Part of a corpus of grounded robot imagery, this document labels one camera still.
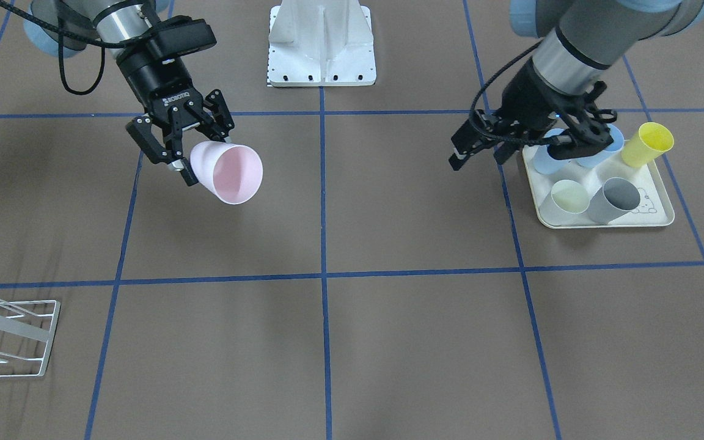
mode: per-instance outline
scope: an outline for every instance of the blue grid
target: blue grid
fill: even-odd
[[[480,63],[479,54],[477,52],[477,42],[474,37],[472,20],[469,14],[469,5],[467,0],[462,0],[464,12],[466,12],[467,28],[469,29],[469,38],[472,44],[472,52],[477,67],[478,80],[483,84],[483,72]],[[174,0],[170,1],[168,15],[172,16],[174,10]],[[6,12],[5,17],[0,27],[0,42],[8,25],[10,12]],[[642,104],[642,108],[638,109],[618,109],[620,112],[644,112],[648,120],[651,120],[652,112],[704,112],[704,108],[649,108],[646,105],[645,98],[640,91],[637,79],[634,76],[634,70],[629,64],[629,60],[624,57],[626,69],[628,69],[629,77],[634,84],[637,96]],[[100,360],[98,360],[97,373],[95,375],[94,390],[92,392],[92,401],[89,406],[89,417],[86,425],[86,439],[92,437],[96,406],[98,396],[100,396],[101,380],[106,362],[107,347],[114,322],[115,309],[117,304],[118,292],[120,286],[131,285],[149,285],[149,284],[196,284],[196,282],[250,282],[250,281],[287,281],[287,279],[320,279],[321,280],[321,301],[323,315],[323,341],[324,341],[324,391],[325,391],[325,429],[326,439],[332,440],[332,399],[331,399],[331,363],[330,363],[330,332],[329,332],[329,309],[328,309],[328,279],[335,278],[359,278],[359,277],[388,277],[388,276],[450,276],[461,274],[483,274],[483,273],[519,273],[521,275],[523,290],[526,295],[526,304],[528,306],[531,319],[534,342],[539,356],[540,368],[542,369],[545,392],[550,406],[551,418],[557,439],[561,439],[561,430],[559,426],[559,418],[556,412],[556,407],[551,393],[550,378],[548,375],[547,362],[542,350],[540,342],[539,327],[537,318],[534,312],[534,306],[531,301],[530,288],[528,283],[527,273],[534,272],[562,272],[562,271],[587,271],[587,270],[639,270],[639,268],[679,268],[679,267],[704,267],[704,245],[700,237],[699,231],[693,221],[688,204],[683,196],[681,187],[677,183],[677,178],[670,165],[667,155],[663,156],[663,161],[667,167],[670,179],[676,189],[681,206],[687,217],[695,241],[702,255],[702,261],[677,261],[677,262],[651,262],[651,263],[622,263],[622,264],[600,264],[600,265],[553,265],[553,266],[526,266],[523,262],[523,254],[519,245],[518,232],[516,227],[515,217],[512,212],[510,203],[507,182],[501,167],[498,167],[501,178],[501,189],[505,198],[505,205],[508,210],[513,244],[515,246],[518,259],[517,267],[500,267],[500,268],[455,268],[455,269],[423,269],[423,270],[399,270],[399,271],[369,271],[369,272],[329,272],[327,268],[327,222],[326,222],[326,173],[325,173],[325,117],[327,115],[339,116],[354,116],[354,115],[409,115],[409,114],[466,114],[467,109],[405,109],[405,111],[327,111],[325,109],[325,92],[324,89],[319,89],[319,111],[240,111],[232,112],[238,117],[258,117],[258,116],[319,116],[320,118],[320,166],[321,166],[321,272],[320,273],[294,273],[294,274],[274,274],[262,276],[206,276],[206,277],[187,277],[187,278],[162,278],[162,279],[123,279],[123,264],[131,230],[132,217],[134,215],[134,206],[137,200],[137,191],[139,183],[140,170],[142,168],[142,153],[137,159],[137,166],[134,172],[134,182],[131,189],[131,197],[126,214],[125,229],[121,240],[120,257],[115,271],[115,279],[100,279],[88,281],[57,281],[57,282],[2,282],[0,289],[31,289],[31,288],[50,288],[50,287],[112,287],[109,311],[106,320],[106,328],[103,336],[103,344],[100,350]],[[483,102],[486,109],[489,108],[487,96],[483,96]],[[77,118],[77,117],[127,117],[136,116],[133,112],[95,112],[94,114],[0,114],[0,119],[36,119],[36,118]]]

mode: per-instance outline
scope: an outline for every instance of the plastic cup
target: plastic cup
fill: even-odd
[[[189,162],[203,184],[226,204],[242,204],[262,183],[262,161],[246,145],[205,141],[195,145]]]
[[[673,134],[667,127],[661,123],[646,122],[632,139],[626,141],[621,160],[629,167],[639,168],[670,151],[674,143]]]
[[[549,138],[551,136],[556,136],[557,134],[562,134],[564,130],[561,128],[553,128],[552,130],[545,133],[544,137]],[[558,172],[564,165],[569,164],[570,159],[565,159],[564,161],[557,161],[551,158],[548,154],[547,145],[539,145],[537,147],[537,152],[534,153],[533,159],[531,159],[531,165],[537,172],[545,175],[553,174]]]
[[[607,179],[592,198],[588,216],[594,222],[607,224],[640,206],[640,191],[625,178]]]
[[[593,168],[610,158],[610,156],[618,153],[618,151],[623,148],[623,133],[621,133],[621,131],[618,130],[618,127],[615,127],[612,123],[608,123],[607,127],[610,129],[612,143],[607,145],[604,150],[596,153],[594,156],[577,159],[578,164],[586,168]]]
[[[550,225],[574,222],[589,208],[589,193],[574,180],[559,180],[540,204],[540,217]]]

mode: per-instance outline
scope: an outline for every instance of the black cable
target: black cable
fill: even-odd
[[[76,34],[72,31],[67,31],[66,29],[56,27],[51,23],[48,23],[47,21],[40,20],[36,16],[31,15],[29,12],[26,12],[23,9],[16,8],[16,6],[10,5],[7,2],[3,2],[3,0],[0,0],[0,6],[4,9],[7,9],[9,12],[14,13],[18,17],[22,17],[25,20],[29,20],[31,23],[38,25],[40,28],[59,34],[60,37],[68,37],[68,39],[73,39],[81,43],[86,43],[87,45],[97,46],[101,48],[127,48],[136,44],[137,42],[146,39],[145,37],[134,37],[132,39],[126,40],[126,42],[120,43],[101,42],[100,40],[95,40],[94,38],[89,38],[81,34]]]
[[[59,29],[64,28],[64,20],[59,18]],[[64,35],[59,34],[59,77],[61,77],[61,84],[64,86],[64,90],[72,93],[73,95],[78,95],[83,97],[83,95],[88,95],[94,92],[97,86],[100,85],[100,81],[103,80],[103,75],[105,73],[105,48],[100,48],[101,58],[100,58],[100,72],[97,73],[97,79],[94,84],[86,90],[75,90],[67,84],[67,75],[64,72]]]
[[[475,129],[475,131],[478,131],[483,137],[486,137],[487,139],[490,140],[495,140],[499,142],[510,142],[510,143],[516,143],[519,145],[549,145],[550,142],[548,140],[542,139],[541,141],[538,140],[525,140],[525,139],[520,139],[519,137],[511,137],[511,136],[498,136],[498,134],[492,134],[489,133],[489,131],[486,131],[485,128],[480,127],[480,125],[477,125],[477,102],[480,100],[480,97],[483,95],[487,87],[491,86],[491,84],[496,81],[496,78],[499,78],[501,73],[506,72],[510,67],[512,67],[517,61],[520,61],[523,59],[526,55],[530,54],[533,52],[537,47],[539,47],[540,43],[542,40],[539,42],[534,43],[530,48],[526,49],[521,53],[519,56],[516,56],[513,58],[510,62],[507,62],[505,66],[501,67],[498,72],[494,73],[488,81],[485,81],[485,84],[483,84],[483,87],[480,89],[479,92],[477,92],[477,95],[475,95],[474,100],[472,100],[472,108],[469,109],[469,123],[472,125],[472,128]]]

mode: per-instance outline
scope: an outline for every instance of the white tray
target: white tray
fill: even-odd
[[[526,164],[526,175],[528,175],[529,186],[531,186],[534,208],[537,209],[537,218],[548,228],[646,228],[671,225],[675,220],[673,204],[670,203],[662,176],[659,175],[659,169],[653,161],[640,169],[634,169],[624,164],[621,161],[620,153],[617,153],[592,169],[581,167],[577,162],[572,161],[558,172],[544,175],[537,172],[532,166],[531,160],[536,154],[537,148],[523,148],[522,157]],[[640,191],[640,206],[637,209],[604,225],[595,223],[587,214],[578,215],[576,222],[570,225],[560,226],[545,222],[540,215],[539,206],[542,200],[550,193],[553,184],[559,180],[574,180],[585,186],[589,197],[594,197],[604,181],[612,177],[625,178],[637,187]]]

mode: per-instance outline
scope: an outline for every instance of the pink cup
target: pink cup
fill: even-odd
[[[242,204],[262,184],[262,161],[246,145],[205,141],[189,156],[199,183],[226,204]]]

